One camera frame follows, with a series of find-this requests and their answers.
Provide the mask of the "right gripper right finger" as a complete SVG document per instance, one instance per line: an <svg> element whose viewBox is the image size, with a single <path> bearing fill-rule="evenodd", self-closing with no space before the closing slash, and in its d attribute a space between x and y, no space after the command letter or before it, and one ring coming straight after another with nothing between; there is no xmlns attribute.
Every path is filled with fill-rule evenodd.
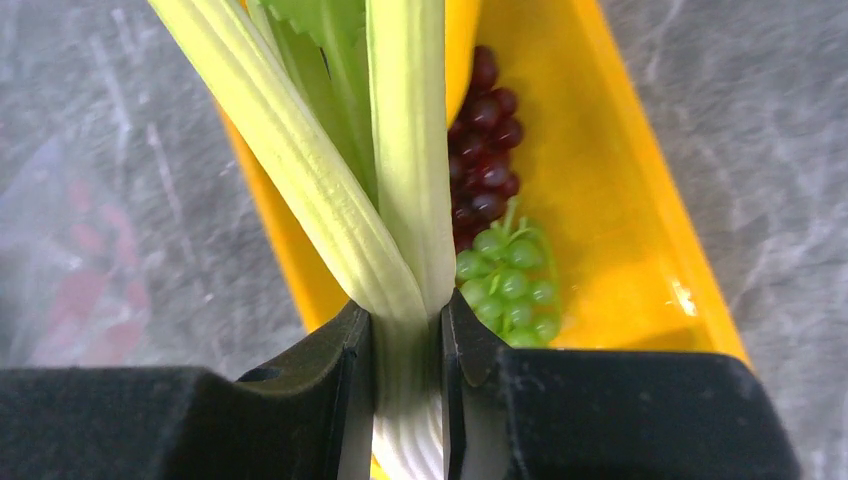
<svg viewBox="0 0 848 480"><path fill-rule="evenodd" d="M798 479L763 385L718 353L516 349L441 313L449 479Z"/></svg>

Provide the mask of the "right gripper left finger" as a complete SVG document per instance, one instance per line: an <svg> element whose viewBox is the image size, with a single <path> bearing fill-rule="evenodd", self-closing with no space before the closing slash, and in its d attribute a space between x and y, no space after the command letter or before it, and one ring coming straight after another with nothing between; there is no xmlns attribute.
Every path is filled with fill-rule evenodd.
<svg viewBox="0 0 848 480"><path fill-rule="evenodd" d="M5 479L365 479L371 320L355 304L235 381L191 366L1 374Z"/></svg>

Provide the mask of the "celery stalk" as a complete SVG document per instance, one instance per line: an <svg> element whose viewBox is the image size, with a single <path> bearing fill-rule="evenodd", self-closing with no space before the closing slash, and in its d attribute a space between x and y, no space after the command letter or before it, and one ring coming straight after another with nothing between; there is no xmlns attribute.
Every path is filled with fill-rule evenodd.
<svg viewBox="0 0 848 480"><path fill-rule="evenodd" d="M156 1L153 9L347 296L371 314L372 451L444 477L436 378L455 288L441 1Z"/></svg>

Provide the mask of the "clear zip top bag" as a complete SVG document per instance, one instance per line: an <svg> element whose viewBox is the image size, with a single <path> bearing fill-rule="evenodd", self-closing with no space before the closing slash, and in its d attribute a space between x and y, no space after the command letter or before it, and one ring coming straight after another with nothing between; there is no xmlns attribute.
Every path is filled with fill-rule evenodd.
<svg viewBox="0 0 848 480"><path fill-rule="evenodd" d="M150 318L135 229L52 137L1 193L1 364L127 365Z"/></svg>

